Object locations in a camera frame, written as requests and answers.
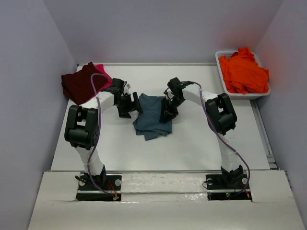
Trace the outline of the teal blue t shirt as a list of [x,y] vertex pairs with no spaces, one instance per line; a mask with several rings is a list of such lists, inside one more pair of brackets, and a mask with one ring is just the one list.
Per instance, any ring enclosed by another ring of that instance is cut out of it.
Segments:
[[143,113],[139,113],[133,126],[137,136],[144,136],[149,141],[160,136],[166,137],[172,133],[172,121],[161,123],[162,96],[148,96],[142,93],[139,102]]

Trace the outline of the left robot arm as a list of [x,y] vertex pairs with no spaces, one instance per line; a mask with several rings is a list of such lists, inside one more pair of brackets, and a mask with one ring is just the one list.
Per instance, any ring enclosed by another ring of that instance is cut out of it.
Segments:
[[84,183],[103,190],[106,185],[106,168],[99,158],[97,145],[102,126],[102,113],[115,106],[120,118],[131,118],[130,113],[143,113],[138,94],[130,93],[126,81],[113,79],[111,86],[96,91],[94,98],[82,105],[69,108],[64,139],[78,152],[84,165]]

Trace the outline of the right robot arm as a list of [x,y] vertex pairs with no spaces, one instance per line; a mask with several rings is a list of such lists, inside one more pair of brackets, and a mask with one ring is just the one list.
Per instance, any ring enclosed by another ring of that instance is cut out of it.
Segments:
[[180,81],[178,78],[171,79],[167,86],[165,98],[162,100],[160,122],[166,123],[176,118],[177,108],[188,100],[203,108],[209,128],[217,137],[221,154],[221,174],[210,176],[206,182],[210,182],[211,186],[221,186],[222,189],[231,189],[241,183],[242,189],[247,189],[250,180],[249,166],[231,146],[237,115],[230,97],[226,93],[204,91],[200,84]]

